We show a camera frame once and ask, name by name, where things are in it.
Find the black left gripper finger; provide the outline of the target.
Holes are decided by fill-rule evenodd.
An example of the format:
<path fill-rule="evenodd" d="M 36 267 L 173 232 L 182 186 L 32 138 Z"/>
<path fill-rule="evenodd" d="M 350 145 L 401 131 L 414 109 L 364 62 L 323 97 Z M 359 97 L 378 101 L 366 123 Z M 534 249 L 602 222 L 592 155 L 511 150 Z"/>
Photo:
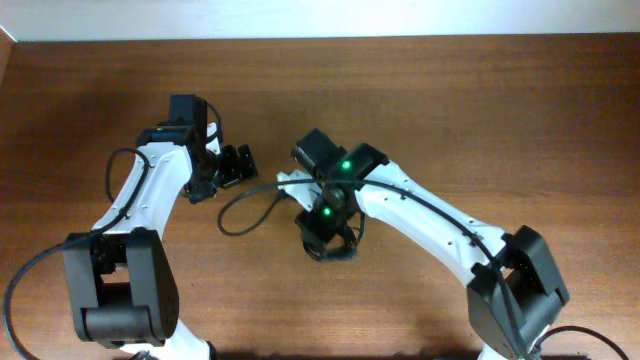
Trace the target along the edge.
<path fill-rule="evenodd" d="M 258 170 L 248 144 L 243 144 L 237 148 L 238 165 L 240 170 L 240 178 L 242 180 L 253 179 L 258 176 Z"/>
<path fill-rule="evenodd" d="M 226 145 L 221 149 L 219 157 L 220 186 L 224 189 L 233 187 L 241 181 L 240 156 L 232 145 Z"/>

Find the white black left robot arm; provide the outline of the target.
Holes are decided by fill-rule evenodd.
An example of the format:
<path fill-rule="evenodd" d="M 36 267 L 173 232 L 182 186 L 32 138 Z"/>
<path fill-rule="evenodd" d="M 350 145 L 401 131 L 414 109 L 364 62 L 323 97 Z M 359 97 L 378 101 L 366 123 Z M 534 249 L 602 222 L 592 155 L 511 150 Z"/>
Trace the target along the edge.
<path fill-rule="evenodd" d="M 214 359 L 215 347 L 180 320 L 180 298 L 162 236 L 180 195 L 192 204 L 257 176 L 246 145 L 223 142 L 213 106 L 193 94 L 170 98 L 166 121 L 146 128 L 136 160 L 105 215 L 72 233 L 62 251 L 74 330 L 147 359 Z"/>

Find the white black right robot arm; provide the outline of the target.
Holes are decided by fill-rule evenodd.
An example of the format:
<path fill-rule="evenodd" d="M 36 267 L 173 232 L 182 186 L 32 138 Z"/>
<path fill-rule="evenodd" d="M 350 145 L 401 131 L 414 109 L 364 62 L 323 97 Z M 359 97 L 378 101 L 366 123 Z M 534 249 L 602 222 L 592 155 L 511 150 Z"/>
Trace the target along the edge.
<path fill-rule="evenodd" d="M 302 207 L 295 222 L 316 261 L 353 256 L 363 233 L 354 215 L 401 232 L 465 287 L 468 317 L 484 359 L 525 359 L 569 301 L 546 240 L 528 226 L 508 233 L 456 209 L 413 181 L 367 143 L 352 150 L 313 129 L 296 143 L 299 169 L 279 173 L 280 189 Z"/>

